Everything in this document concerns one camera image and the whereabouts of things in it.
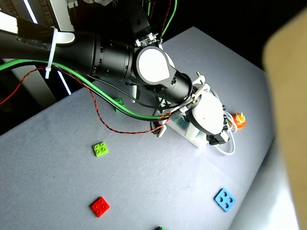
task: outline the dark green lego brick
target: dark green lego brick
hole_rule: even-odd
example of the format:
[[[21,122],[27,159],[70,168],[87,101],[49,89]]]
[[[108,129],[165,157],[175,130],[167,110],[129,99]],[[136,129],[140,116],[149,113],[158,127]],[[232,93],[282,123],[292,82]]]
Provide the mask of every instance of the dark green lego brick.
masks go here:
[[[93,145],[93,149],[95,151],[96,157],[101,157],[102,155],[105,155],[109,152],[105,142]]]
[[[124,103],[122,98],[116,98],[116,99],[114,99],[114,101],[116,101],[118,104],[120,104],[120,105],[125,107],[125,103]]]

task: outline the red lego brick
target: red lego brick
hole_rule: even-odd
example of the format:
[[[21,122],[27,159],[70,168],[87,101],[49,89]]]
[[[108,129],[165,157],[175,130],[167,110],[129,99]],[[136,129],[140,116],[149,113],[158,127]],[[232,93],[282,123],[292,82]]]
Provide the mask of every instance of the red lego brick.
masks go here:
[[[97,217],[101,217],[105,211],[110,208],[110,205],[101,197],[91,204],[91,210]]]

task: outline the robotic arm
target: robotic arm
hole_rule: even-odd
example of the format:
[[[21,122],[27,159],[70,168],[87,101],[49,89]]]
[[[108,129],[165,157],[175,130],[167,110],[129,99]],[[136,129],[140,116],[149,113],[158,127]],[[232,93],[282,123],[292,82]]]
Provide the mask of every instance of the robotic arm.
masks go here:
[[[0,58],[48,61],[55,42],[53,33],[53,28],[0,12]],[[229,140],[229,118],[220,100],[210,93],[205,77],[198,74],[192,82],[188,75],[175,69],[156,34],[149,33],[130,46],[91,33],[59,32],[56,43],[54,62],[98,78],[112,76],[131,81],[167,101],[171,106],[163,112],[171,112],[172,117],[184,115],[189,126],[183,135],[191,140],[199,133],[210,145]],[[156,135],[162,136],[165,130],[164,125]]]

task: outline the red wire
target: red wire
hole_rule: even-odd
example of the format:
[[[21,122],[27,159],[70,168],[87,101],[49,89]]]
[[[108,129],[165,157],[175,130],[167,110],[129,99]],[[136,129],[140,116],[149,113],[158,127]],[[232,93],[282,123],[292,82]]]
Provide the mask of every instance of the red wire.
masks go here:
[[[149,19],[151,19],[151,18],[152,18],[153,11],[154,11],[154,5],[155,5],[155,0],[154,0],[154,2],[153,2],[152,12],[151,12],[151,14],[150,14],[150,18],[149,18]]]
[[[165,17],[165,20],[164,20],[164,23],[163,23],[163,26],[162,26],[162,31],[164,30],[164,26],[165,26],[165,23],[166,23],[166,20],[167,20],[167,16],[168,16],[169,10],[171,9],[171,4],[172,4],[172,0],[169,0],[169,6],[168,6],[166,17]]]
[[[91,94],[91,96],[92,96],[92,99],[93,99],[93,102],[94,102],[94,105],[95,105],[96,113],[97,113],[97,115],[98,115],[98,117],[99,117],[99,120],[102,122],[102,124],[105,125],[105,127],[107,127],[109,130],[111,130],[111,131],[113,131],[113,132],[115,132],[115,133],[121,133],[121,134],[142,134],[142,133],[152,133],[152,132],[157,131],[158,129],[161,129],[164,125],[166,125],[168,122],[170,122],[170,117],[169,117],[168,120],[165,122],[164,125],[158,126],[158,127],[154,128],[154,129],[145,130],[145,131],[142,131],[142,132],[123,132],[123,131],[117,131],[117,130],[111,128],[110,126],[108,126],[107,123],[102,119],[102,116],[101,116],[101,114],[99,113],[98,104],[97,104],[97,102],[96,102],[96,97],[95,97],[95,95],[93,94],[93,92],[91,91],[91,89],[90,89],[87,85],[83,84],[78,78],[76,78],[76,77],[74,77],[74,78],[75,78],[81,85],[83,85],[83,86],[88,90],[88,92],[90,92],[90,94]]]
[[[31,73],[39,70],[39,69],[43,69],[44,67],[40,67],[40,68],[36,68],[35,70],[32,70],[30,72],[28,72],[26,75],[24,75],[24,77],[19,81],[19,84],[17,85],[16,89],[7,97],[5,98],[3,101],[0,102],[0,104],[5,103],[8,99],[10,99],[16,92],[17,90],[20,88],[22,82],[27,78],[27,76],[29,76]]]

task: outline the green cable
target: green cable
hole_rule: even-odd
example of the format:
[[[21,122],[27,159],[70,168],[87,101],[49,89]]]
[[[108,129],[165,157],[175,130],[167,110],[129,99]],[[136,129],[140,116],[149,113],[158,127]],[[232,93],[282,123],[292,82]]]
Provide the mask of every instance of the green cable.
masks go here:
[[[172,21],[174,15],[175,15],[176,9],[177,9],[177,0],[175,0],[175,5],[174,5],[173,13],[172,13],[171,17],[169,18],[168,23],[166,24],[165,29],[162,31],[161,36],[163,36],[163,35],[165,34],[165,32],[166,32],[166,30],[167,30],[169,24],[171,23],[171,21]]]
[[[42,63],[48,63],[47,61],[37,61],[37,60],[27,60],[27,59],[15,59],[9,62],[6,62],[2,65],[0,65],[0,71],[4,70],[6,68],[12,67],[14,65],[20,64],[20,63],[24,63],[24,62],[29,62],[29,61],[34,61],[34,62],[42,62]],[[86,79],[84,76],[82,76],[80,73],[74,71],[73,69],[66,67],[62,64],[59,63],[55,63],[52,62],[53,65],[58,66],[70,73],[72,73],[74,76],[76,76],[77,78],[79,78],[83,83],[85,83],[87,86],[89,86],[90,88],[96,90],[98,93],[100,93],[102,96],[104,96],[104,98],[106,100],[108,100],[109,102],[111,102],[113,105],[115,105],[116,107],[121,108],[122,110],[124,110],[126,113],[139,117],[139,118],[144,118],[144,119],[161,119],[164,118],[164,116],[148,116],[148,115],[141,115],[141,114],[137,114],[129,109],[127,109],[126,107],[120,105],[119,103],[117,103],[116,101],[113,100],[113,98],[111,98],[109,95],[107,95],[104,91],[102,91],[100,88],[98,88],[97,86],[95,86],[93,83],[91,83],[88,79]]]
[[[149,12],[150,12],[150,4],[151,4],[151,1],[149,1],[149,3],[148,3],[147,16],[149,16]]]

